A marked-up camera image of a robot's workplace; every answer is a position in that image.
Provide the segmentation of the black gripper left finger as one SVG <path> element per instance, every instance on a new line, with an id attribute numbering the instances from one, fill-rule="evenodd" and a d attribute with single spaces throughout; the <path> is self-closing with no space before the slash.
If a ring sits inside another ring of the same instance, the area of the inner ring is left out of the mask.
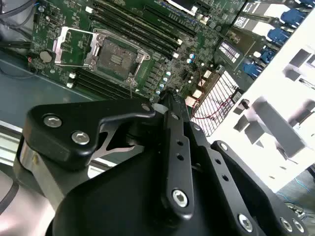
<path id="1" fill-rule="evenodd" d="M 31 108 L 23 129 L 23 165 L 57 208 L 87 178 L 89 164 L 135 148 L 157 150 L 161 202 L 174 218 L 191 219 L 194 196 L 184 119 L 172 108 L 173 90 L 157 103 L 143 98 L 49 104 Z"/>

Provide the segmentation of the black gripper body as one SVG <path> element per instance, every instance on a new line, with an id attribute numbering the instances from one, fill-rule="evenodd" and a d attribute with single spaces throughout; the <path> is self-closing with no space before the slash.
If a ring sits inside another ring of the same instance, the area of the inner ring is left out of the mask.
<path id="1" fill-rule="evenodd" d="M 55 236 L 243 236 L 209 177 L 192 169 L 194 213 L 172 218 L 162 206 L 161 163 L 151 153 L 75 187 L 53 221 Z"/>

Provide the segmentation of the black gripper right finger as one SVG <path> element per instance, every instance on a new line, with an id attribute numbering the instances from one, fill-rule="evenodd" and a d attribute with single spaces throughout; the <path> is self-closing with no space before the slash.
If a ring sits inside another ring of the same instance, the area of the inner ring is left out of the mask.
<path id="1" fill-rule="evenodd" d="M 184 119 L 184 133 L 192 159 L 200 164 L 201 204 L 212 194 L 210 205 L 219 236 L 305 236 L 307 228 L 298 216 L 223 141 L 208 143 L 202 129 L 188 120 L 183 98 L 172 92 L 172 108 Z"/>

